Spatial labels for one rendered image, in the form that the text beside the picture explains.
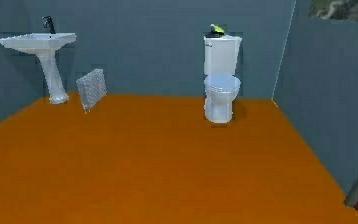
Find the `framed wall picture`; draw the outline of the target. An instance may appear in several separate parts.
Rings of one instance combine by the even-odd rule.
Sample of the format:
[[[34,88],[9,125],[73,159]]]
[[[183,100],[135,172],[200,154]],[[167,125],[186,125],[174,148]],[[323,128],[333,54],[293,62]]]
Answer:
[[[358,0],[311,0],[311,18],[358,22]]]

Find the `white toilet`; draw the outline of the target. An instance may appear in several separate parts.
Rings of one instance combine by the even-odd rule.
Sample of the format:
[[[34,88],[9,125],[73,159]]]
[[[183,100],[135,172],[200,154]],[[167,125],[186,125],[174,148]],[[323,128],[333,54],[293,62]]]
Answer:
[[[232,119],[233,101],[241,86],[236,77],[241,42],[241,37],[230,35],[204,38],[204,111],[213,123],[228,123]]]

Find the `white pedestal sink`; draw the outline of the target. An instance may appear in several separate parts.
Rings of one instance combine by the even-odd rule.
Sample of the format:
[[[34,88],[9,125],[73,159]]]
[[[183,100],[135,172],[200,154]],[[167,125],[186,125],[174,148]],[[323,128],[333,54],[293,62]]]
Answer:
[[[0,44],[8,49],[36,55],[44,73],[50,103],[62,104],[69,100],[69,96],[57,67],[56,52],[76,40],[75,33],[29,33],[0,38]]]

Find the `black sink faucet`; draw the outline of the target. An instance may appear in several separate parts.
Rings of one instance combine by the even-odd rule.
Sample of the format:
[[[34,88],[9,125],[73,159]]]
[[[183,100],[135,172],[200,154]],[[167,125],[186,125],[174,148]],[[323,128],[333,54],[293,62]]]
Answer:
[[[55,28],[53,24],[53,20],[51,16],[44,16],[43,20],[43,27],[46,28],[51,34],[55,34]]]

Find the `yellow handcart with black wheels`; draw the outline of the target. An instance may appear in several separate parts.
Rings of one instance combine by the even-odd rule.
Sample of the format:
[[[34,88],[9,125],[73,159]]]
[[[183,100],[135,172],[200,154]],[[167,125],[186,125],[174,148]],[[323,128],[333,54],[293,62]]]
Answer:
[[[225,35],[225,31],[218,25],[211,24],[210,31],[205,35],[206,38],[220,38]]]

